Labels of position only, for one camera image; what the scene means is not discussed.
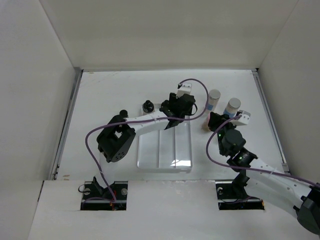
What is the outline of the pink cap spice bottle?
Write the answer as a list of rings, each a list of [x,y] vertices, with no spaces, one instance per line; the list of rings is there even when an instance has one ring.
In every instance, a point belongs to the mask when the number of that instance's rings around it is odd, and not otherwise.
[[[204,120],[204,122],[203,122],[203,124],[202,124],[202,126],[201,126],[201,129],[203,130],[203,131],[205,131],[205,132],[210,132],[211,130],[210,130],[210,127],[209,127],[209,121],[210,121],[210,115],[208,115],[206,118],[205,118],[205,120]]]

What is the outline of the silver cap blue-band bottle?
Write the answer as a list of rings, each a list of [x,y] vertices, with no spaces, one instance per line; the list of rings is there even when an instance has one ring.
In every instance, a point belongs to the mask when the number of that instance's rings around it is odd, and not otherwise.
[[[240,106],[241,106],[241,101],[238,98],[233,97],[228,101],[223,111],[223,114],[228,115],[230,118],[232,118],[237,114]]]

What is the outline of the silver cap blue bottle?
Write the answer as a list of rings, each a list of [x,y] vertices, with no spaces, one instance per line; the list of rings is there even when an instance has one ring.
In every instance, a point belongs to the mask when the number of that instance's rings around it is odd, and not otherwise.
[[[221,97],[221,93],[219,90],[217,89],[210,90],[208,94],[208,103],[206,106],[206,110],[210,112],[214,112],[218,105],[220,97]]]

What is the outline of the black round cap jar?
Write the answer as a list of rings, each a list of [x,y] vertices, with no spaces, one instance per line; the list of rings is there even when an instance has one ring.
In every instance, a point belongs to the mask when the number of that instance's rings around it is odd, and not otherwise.
[[[153,104],[153,102],[151,102],[150,100],[146,100],[143,104],[142,104],[142,115],[148,115],[148,114],[152,114],[155,112],[155,106]]]

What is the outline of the small black cap brown bottle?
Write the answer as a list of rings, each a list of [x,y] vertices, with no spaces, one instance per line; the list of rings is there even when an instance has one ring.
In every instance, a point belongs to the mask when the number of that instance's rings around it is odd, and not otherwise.
[[[128,111],[125,110],[125,109],[122,109],[122,110],[119,112],[119,115],[120,115],[122,118],[128,118],[128,117],[129,117]]]

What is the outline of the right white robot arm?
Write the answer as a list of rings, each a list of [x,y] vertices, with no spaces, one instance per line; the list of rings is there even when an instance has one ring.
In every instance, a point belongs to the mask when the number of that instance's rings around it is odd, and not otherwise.
[[[217,137],[219,154],[226,163],[211,162],[237,172],[232,192],[262,199],[284,210],[309,232],[320,233],[320,185],[301,177],[282,173],[245,148],[246,140],[236,129],[249,123],[250,113],[240,110],[235,116],[209,114],[208,128]]]

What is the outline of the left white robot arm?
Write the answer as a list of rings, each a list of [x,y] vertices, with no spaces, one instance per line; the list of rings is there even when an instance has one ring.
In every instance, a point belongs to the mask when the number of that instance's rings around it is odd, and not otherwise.
[[[125,118],[118,114],[98,135],[98,150],[108,163],[116,163],[126,156],[135,137],[176,127],[184,122],[186,116],[192,115],[195,103],[193,95],[185,93],[177,97],[171,93],[169,99],[162,102],[153,113],[136,118]]]

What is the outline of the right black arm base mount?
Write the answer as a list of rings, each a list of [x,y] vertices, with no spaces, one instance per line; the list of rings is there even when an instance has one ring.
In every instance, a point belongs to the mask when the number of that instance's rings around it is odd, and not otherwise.
[[[264,210],[262,199],[249,196],[245,186],[249,178],[239,173],[233,180],[215,182],[218,209],[221,211]]]

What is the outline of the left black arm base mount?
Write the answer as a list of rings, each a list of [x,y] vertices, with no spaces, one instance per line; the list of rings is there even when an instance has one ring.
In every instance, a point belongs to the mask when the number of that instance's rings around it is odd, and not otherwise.
[[[81,211],[125,211],[127,209],[128,182],[115,181],[110,185],[116,199],[110,190],[98,185],[96,178],[85,181],[78,187],[81,193]]]

